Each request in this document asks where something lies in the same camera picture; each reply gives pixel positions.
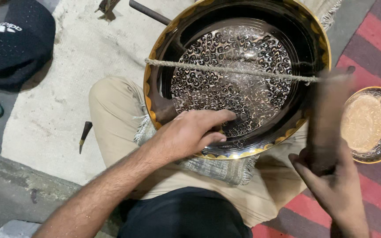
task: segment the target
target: bowl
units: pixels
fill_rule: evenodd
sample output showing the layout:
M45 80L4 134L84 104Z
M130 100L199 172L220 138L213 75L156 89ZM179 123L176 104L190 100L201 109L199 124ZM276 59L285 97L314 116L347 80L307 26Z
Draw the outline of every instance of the bowl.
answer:
M347 100L341 132L355 161L381 162L381 87L361 89Z
M330 70L327 36L318 19L293 0L200 0L173 19L150 59L215 67L317 75ZM290 137L307 119L314 85L301 81L146 65L144 93L158 129L191 109L229 109L227 141L199 157L239 159Z

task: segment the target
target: adidas logo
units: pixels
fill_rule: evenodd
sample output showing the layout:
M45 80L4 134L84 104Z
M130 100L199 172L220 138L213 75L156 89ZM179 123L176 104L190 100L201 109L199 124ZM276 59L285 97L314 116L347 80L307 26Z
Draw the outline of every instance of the adidas logo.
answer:
M11 23L7 23L7 22L0 23L0 32L8 31L8 32L15 33L16 32L15 30L21 31L23 29Z

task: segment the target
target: rope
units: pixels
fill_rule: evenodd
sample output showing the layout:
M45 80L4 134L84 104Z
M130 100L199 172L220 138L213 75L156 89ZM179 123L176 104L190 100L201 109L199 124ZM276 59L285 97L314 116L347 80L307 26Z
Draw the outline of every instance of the rope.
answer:
M329 30L334 23L334 15L339 10L343 0L338 0L336 4L326 13L321 19L320 23L323 25L325 31Z
M268 72L262 72L262 71L237 69L237 68L229 68L229 67L214 67L214 66L205 66L205 65L197 65L197 64L190 64L190 63L179 63L179 62L172 62L172 61L159 61L159 60L152 60L149 58L146 58L145 62L155 66L178 67L178 68L195 69L195 70L202 70L202 71L215 71L219 73L249 74L249 75L269 77L269 78L292 79L292 80L304 81L308 83L317 82L318 80L318 78L314 76L304 77L304 76L296 76L291 74L275 74L275 73L268 73Z

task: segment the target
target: beige mat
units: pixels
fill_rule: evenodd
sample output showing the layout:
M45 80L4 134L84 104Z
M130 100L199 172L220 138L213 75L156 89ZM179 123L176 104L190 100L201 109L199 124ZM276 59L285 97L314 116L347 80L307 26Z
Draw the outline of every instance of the beige mat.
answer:
M24 85L7 122L1 155L33 169L81 185L105 169L98 145L89 133L79 155L84 122L90 120L88 92L100 78L125 76L142 84L144 59L165 28L121 0L116 19L108 24L94 13L99 0L60 0L54 59L43 73ZM140 0L173 19L193 0ZM326 12L333 1L303 1L314 13Z

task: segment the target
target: metal rod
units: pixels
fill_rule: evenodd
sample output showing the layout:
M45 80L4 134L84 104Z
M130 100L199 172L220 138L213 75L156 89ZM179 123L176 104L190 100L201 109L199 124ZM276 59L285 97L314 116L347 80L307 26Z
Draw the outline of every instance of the metal rod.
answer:
M138 10L139 12L151 17L152 19L161 22L164 25L170 24L171 20L166 18L165 16L145 7L144 5L137 3L136 1L130 0L129 6Z

